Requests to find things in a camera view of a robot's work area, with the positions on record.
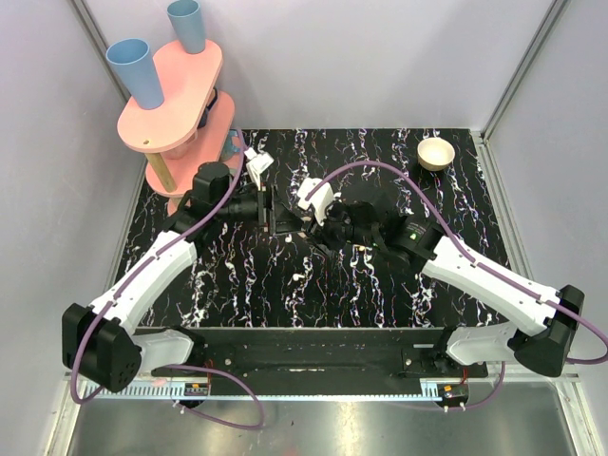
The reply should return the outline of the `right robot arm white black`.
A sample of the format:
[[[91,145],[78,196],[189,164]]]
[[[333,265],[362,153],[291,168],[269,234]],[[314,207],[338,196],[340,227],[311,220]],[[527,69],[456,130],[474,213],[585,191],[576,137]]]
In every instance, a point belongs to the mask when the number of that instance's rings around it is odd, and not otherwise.
[[[390,265],[445,282],[474,297],[506,322],[479,328],[447,328],[431,353],[431,365],[449,377],[478,362],[516,360],[558,377],[579,327],[584,293],[557,290],[517,275],[464,245],[455,245],[436,222],[402,216],[378,190],[336,199],[329,184],[315,194],[300,188],[298,205],[313,209],[309,232],[323,247],[372,248]]]

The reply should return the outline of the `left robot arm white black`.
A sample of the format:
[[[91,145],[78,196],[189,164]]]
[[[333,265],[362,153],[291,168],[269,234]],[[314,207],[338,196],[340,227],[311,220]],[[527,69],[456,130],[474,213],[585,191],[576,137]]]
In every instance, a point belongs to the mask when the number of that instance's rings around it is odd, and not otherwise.
[[[71,370],[71,387],[79,376],[110,392],[124,390],[142,372],[173,365],[183,375],[198,374],[205,363],[205,340],[182,327],[138,335],[143,315],[164,290],[197,262],[214,229],[228,222],[251,221],[271,234],[302,227],[301,219],[280,203],[265,182],[273,160],[262,154],[243,168],[251,180],[237,186],[228,166],[207,162],[199,167],[177,209],[165,221],[142,258],[89,305],[70,305],[62,316],[62,361]]]

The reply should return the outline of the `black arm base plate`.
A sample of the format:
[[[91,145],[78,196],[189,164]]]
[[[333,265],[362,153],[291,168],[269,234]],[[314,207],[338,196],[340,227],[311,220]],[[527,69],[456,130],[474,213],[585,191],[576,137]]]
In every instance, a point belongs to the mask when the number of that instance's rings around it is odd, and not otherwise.
[[[485,379],[435,354],[437,329],[190,329],[196,363],[232,373],[262,401],[432,401],[438,383]]]

